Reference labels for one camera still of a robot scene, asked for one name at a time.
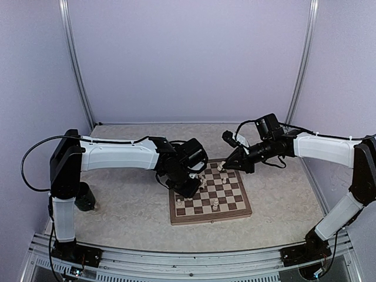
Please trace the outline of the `wooden chess board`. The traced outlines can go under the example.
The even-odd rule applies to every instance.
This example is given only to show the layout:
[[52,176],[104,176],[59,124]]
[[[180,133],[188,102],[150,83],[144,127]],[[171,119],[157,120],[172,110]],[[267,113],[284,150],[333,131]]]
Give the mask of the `wooden chess board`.
[[[235,220],[250,217],[252,210],[244,188],[241,175],[236,170],[223,170],[219,172],[217,166],[221,159],[209,160],[207,169],[200,173],[207,179],[207,187],[198,189],[192,198],[169,192],[170,223],[173,226],[214,223],[223,220]],[[226,184],[222,178],[227,177]],[[212,211],[214,199],[219,199],[219,211]],[[176,200],[182,201],[181,206],[176,205]]]

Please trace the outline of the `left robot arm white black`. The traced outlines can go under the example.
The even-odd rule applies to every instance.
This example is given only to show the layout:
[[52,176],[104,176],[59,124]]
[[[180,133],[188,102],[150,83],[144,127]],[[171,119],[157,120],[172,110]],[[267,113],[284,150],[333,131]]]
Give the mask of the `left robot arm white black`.
[[164,184],[179,195],[190,198],[199,189],[199,174],[207,167],[208,156],[195,138],[168,141],[165,137],[145,136],[139,140],[98,139],[80,136],[68,130],[50,159],[49,192],[58,249],[69,261],[82,256],[75,241],[74,208],[92,210],[86,201],[89,191],[82,185],[80,174],[98,169],[145,169],[157,177],[166,177]]

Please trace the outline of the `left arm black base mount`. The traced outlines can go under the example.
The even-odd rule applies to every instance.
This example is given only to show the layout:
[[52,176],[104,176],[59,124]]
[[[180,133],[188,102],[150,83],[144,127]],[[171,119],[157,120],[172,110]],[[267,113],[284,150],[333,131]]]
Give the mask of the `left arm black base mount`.
[[99,267],[103,251],[96,247],[84,246],[75,241],[56,243],[52,247],[52,257],[81,266]]

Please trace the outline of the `white chess king piece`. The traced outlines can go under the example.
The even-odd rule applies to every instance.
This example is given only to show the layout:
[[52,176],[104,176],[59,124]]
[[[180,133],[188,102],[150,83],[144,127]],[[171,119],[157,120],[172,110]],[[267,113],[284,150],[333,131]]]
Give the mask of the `white chess king piece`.
[[214,199],[211,209],[213,212],[219,211],[219,199],[218,198]]

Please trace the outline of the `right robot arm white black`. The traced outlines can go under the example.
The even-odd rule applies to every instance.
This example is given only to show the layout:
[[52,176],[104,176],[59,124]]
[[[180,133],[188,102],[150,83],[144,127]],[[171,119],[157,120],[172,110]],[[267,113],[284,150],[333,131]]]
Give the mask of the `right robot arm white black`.
[[362,210],[375,202],[375,136],[342,137],[313,132],[283,123],[273,113],[252,121],[260,141],[250,145],[240,134],[242,122],[233,132],[225,131],[223,140],[234,151],[223,162],[223,168],[254,173],[258,163],[269,165],[276,157],[285,168],[285,157],[313,160],[326,168],[341,166],[351,171],[352,180],[345,195],[307,235],[300,254],[307,261],[323,252],[323,242],[355,220]]

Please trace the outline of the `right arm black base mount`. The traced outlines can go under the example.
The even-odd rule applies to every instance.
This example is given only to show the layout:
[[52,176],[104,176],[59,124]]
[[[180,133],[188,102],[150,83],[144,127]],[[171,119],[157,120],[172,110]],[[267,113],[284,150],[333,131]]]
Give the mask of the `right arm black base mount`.
[[306,244],[301,244],[282,248],[280,254],[284,267],[290,267],[323,259],[324,256],[331,256],[332,252],[329,247],[314,250],[309,249]]

